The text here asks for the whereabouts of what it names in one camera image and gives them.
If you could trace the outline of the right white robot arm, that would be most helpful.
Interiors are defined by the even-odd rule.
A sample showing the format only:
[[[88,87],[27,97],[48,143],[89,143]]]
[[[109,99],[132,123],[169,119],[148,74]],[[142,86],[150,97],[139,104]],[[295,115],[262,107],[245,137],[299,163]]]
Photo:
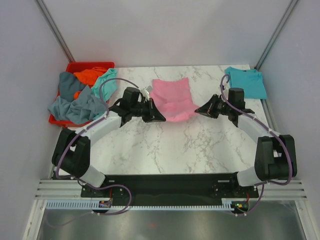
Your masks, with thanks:
[[[229,184],[229,191],[235,197],[242,196],[247,187],[272,183],[288,185],[297,175],[297,159],[294,138],[280,134],[262,123],[255,112],[246,108],[242,88],[230,88],[228,95],[214,94],[195,113],[217,119],[227,116],[237,128],[244,131],[255,143],[254,165],[236,173],[235,181]]]

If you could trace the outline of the right frame post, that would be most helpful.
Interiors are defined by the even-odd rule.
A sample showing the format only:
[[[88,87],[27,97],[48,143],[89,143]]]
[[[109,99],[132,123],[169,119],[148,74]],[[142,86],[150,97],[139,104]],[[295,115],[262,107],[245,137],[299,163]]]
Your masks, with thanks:
[[[273,31],[270,39],[268,40],[267,45],[265,46],[256,65],[254,66],[255,70],[259,71],[262,68],[264,62],[266,61],[268,55],[270,54],[271,50],[273,49],[277,39],[279,38],[279,36],[282,33],[283,29],[285,28],[286,24],[288,23],[291,15],[295,11],[299,2],[300,2],[299,0],[290,0],[289,1],[289,4],[287,5],[284,13],[282,14],[282,16],[281,16],[281,18],[275,28],[275,30]]]

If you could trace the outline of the orange t shirt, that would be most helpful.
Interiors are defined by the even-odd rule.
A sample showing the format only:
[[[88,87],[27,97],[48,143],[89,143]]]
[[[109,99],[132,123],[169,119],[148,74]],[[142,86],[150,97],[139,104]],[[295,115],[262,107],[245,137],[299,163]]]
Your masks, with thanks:
[[[92,88],[97,79],[107,72],[107,68],[93,67],[92,69],[85,69],[80,72],[73,73],[74,76],[85,86]]]

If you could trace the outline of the aluminium extrusion rail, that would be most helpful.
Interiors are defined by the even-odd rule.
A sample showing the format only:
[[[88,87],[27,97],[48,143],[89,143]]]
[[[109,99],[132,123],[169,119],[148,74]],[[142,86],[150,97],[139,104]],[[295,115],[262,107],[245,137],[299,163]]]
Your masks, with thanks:
[[[82,187],[76,180],[41,180],[35,197],[37,199],[79,199]],[[263,201],[306,201],[304,186],[299,180],[292,180],[288,185],[281,186],[268,183],[262,194]]]

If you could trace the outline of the pink t shirt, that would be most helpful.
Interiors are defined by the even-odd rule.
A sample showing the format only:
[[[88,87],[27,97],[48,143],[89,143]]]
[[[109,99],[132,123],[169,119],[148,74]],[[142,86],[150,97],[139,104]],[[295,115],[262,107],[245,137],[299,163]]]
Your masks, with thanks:
[[[154,79],[150,97],[167,122],[184,122],[196,115],[187,77],[177,81]]]

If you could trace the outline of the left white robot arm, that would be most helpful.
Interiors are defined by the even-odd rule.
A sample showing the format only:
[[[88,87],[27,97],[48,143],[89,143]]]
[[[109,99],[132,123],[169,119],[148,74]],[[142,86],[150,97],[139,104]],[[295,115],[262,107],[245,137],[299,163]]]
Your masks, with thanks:
[[[122,97],[112,106],[108,106],[107,111],[96,120],[77,130],[62,130],[52,156],[56,178],[74,178],[90,186],[99,197],[106,196],[110,185],[106,182],[106,175],[92,166],[91,148],[133,117],[142,118],[145,123],[166,121],[157,109],[151,91],[151,86],[142,90],[127,87]]]

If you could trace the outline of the mint green t shirt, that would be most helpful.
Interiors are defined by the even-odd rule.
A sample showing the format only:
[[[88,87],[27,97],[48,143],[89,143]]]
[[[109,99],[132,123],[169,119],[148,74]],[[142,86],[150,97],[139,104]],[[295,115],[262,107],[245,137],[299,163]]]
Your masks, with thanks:
[[[112,94],[118,89],[115,77],[118,71],[115,68],[109,68],[106,73],[100,76],[91,88],[90,115],[89,120],[95,120],[105,113],[107,102]]]

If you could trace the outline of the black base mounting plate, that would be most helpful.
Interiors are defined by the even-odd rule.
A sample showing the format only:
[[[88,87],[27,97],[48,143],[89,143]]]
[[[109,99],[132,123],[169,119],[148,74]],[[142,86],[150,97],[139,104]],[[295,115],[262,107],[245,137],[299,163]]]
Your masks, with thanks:
[[[217,204],[223,199],[258,198],[254,186],[236,184],[235,173],[109,175],[100,190],[82,183],[82,198],[110,198],[118,205]]]

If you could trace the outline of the left frame post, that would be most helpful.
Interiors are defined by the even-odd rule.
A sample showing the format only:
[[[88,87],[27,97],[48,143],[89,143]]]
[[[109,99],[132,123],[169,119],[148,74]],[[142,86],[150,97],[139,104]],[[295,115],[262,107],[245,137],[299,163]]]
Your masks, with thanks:
[[[60,46],[61,50],[63,51],[64,55],[66,56],[67,60],[70,63],[75,62],[75,58],[73,57],[63,35],[61,34],[57,24],[55,23],[54,18],[52,17],[47,5],[45,4],[44,0],[35,0],[35,3],[40,10],[41,14],[43,15],[47,25],[49,26],[51,32],[53,33],[58,45]]]

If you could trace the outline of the folded teal t shirt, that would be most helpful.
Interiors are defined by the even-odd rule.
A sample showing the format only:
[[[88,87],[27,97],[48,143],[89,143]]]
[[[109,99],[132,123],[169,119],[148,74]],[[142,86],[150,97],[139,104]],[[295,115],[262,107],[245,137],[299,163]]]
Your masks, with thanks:
[[[230,66],[224,70],[224,73],[230,75],[229,86],[243,89],[246,99],[267,99],[262,72],[256,69],[237,69]]]

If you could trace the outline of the frame post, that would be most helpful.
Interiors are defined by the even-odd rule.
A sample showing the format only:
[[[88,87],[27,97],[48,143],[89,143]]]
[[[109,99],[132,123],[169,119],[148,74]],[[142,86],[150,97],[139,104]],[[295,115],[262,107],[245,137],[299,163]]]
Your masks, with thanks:
[[[289,1],[289,4],[287,5],[284,13],[282,14],[282,16],[281,16],[281,18],[275,28],[275,30],[273,31],[270,39],[268,40],[267,45],[265,46],[256,65],[254,66],[255,70],[259,71],[262,68],[264,62],[266,61],[268,55],[270,54],[271,50],[273,49],[277,39],[279,38],[279,36],[282,33],[283,29],[285,28],[286,24],[288,23],[291,15],[295,11],[299,2],[300,2],[299,0],[290,0]]]
[[[61,34],[57,24],[55,23],[54,18],[52,17],[47,5],[45,4],[44,0],[35,0],[35,3],[40,10],[41,14],[43,15],[47,25],[49,26],[51,32],[53,33],[58,45],[60,46],[61,50],[63,51],[64,55],[66,56],[67,60],[70,63],[75,62],[75,58],[73,57],[63,35]]]

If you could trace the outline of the grey blue t shirt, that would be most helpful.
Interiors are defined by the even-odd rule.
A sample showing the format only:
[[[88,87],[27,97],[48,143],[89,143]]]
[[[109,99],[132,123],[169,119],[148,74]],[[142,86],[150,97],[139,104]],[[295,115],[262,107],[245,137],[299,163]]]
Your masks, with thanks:
[[[56,100],[48,107],[57,121],[80,125],[92,121],[106,111],[106,106],[91,88],[70,72],[59,74],[58,91]]]

